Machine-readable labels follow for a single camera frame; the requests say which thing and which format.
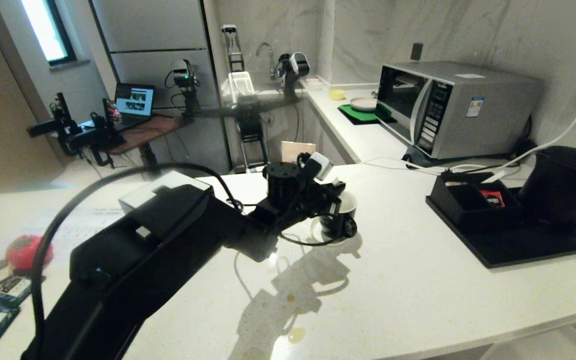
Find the microwave door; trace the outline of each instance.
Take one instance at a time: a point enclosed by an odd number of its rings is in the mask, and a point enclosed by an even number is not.
[[[421,133],[421,125],[423,124],[423,116],[425,109],[428,105],[428,98],[430,97],[430,89],[432,89],[433,80],[428,80],[423,85],[418,98],[414,102],[412,114],[410,115],[410,142],[415,145]]]

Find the laptop screen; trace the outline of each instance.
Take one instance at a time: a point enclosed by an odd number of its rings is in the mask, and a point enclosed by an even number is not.
[[[120,113],[150,116],[154,94],[155,89],[151,86],[117,84],[114,103]]]

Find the faucet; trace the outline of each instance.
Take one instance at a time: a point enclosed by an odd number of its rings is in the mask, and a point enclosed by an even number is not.
[[[273,47],[270,46],[269,43],[264,41],[263,43],[260,43],[259,46],[256,48],[256,55],[259,56],[259,52],[261,51],[261,48],[264,47],[264,45],[268,47],[268,52],[270,55],[270,79],[274,80],[275,79],[275,67],[273,66],[273,58],[274,58],[273,57]]]

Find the black tray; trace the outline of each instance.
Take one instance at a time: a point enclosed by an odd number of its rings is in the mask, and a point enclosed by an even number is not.
[[[508,228],[467,230],[455,226],[430,196],[425,197],[425,202],[486,268],[576,254],[576,229],[570,234],[554,234],[522,222]]]

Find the wooden table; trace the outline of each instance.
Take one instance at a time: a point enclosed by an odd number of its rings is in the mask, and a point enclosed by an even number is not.
[[[144,166],[154,166],[157,164],[157,157],[155,157],[151,148],[151,141],[181,128],[181,121],[178,117],[155,115],[150,120],[121,132],[121,136],[126,142],[105,150],[105,153],[108,155],[123,155],[130,150],[139,148]]]

